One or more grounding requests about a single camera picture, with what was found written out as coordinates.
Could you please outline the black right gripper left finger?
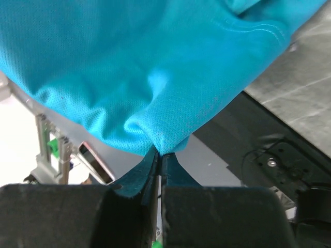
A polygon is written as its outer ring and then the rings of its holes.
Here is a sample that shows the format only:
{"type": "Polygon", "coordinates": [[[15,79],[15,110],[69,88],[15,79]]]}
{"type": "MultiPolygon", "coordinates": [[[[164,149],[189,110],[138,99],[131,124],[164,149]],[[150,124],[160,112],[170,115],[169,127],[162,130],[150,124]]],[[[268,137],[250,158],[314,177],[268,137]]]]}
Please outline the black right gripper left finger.
{"type": "Polygon", "coordinates": [[[1,247],[151,247],[159,153],[112,184],[8,184],[1,188],[1,247]]]}

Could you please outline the teal t-shirt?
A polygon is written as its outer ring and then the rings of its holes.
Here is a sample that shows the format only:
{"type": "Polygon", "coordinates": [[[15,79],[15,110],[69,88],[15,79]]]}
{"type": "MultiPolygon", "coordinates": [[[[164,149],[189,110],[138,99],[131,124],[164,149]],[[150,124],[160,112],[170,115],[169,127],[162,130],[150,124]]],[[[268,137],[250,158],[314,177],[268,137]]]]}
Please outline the teal t-shirt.
{"type": "Polygon", "coordinates": [[[323,1],[1,1],[1,71],[105,144],[178,151],[323,1]]]}

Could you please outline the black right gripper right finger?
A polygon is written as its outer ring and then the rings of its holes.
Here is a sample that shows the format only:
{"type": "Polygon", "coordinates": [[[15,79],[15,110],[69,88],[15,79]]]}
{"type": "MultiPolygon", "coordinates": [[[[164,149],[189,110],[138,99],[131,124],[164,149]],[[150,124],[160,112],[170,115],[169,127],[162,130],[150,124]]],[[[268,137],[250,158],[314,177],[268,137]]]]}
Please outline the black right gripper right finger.
{"type": "Polygon", "coordinates": [[[266,188],[203,187],[162,158],[164,247],[296,247],[279,198],[266,188]]]}

